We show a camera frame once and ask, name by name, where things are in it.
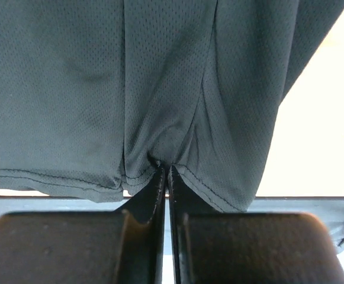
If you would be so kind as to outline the black t shirt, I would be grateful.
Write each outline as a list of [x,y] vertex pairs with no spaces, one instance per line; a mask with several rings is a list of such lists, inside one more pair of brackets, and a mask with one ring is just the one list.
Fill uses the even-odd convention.
[[0,1],[0,189],[94,202],[175,167],[245,211],[344,1]]

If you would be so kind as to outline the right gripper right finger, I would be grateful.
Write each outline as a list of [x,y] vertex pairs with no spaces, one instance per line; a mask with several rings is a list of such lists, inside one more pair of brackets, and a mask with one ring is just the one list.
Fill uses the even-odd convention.
[[172,167],[176,283],[344,283],[326,227],[307,213],[221,213]]

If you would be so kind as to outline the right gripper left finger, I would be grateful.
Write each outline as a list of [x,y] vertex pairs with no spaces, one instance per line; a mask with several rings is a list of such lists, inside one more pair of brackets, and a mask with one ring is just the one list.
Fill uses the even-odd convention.
[[160,283],[165,168],[114,211],[0,217],[0,283]]

